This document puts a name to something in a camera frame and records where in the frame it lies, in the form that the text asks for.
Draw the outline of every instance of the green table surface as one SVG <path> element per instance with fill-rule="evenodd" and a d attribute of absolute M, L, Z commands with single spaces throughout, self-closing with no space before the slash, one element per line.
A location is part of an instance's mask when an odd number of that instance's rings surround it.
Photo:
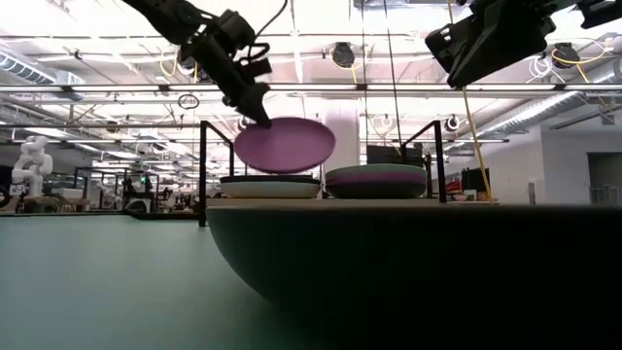
<path fill-rule="evenodd" d="M 209 228 L 0 218 L 0 349 L 327 349 L 250 289 Z"/>

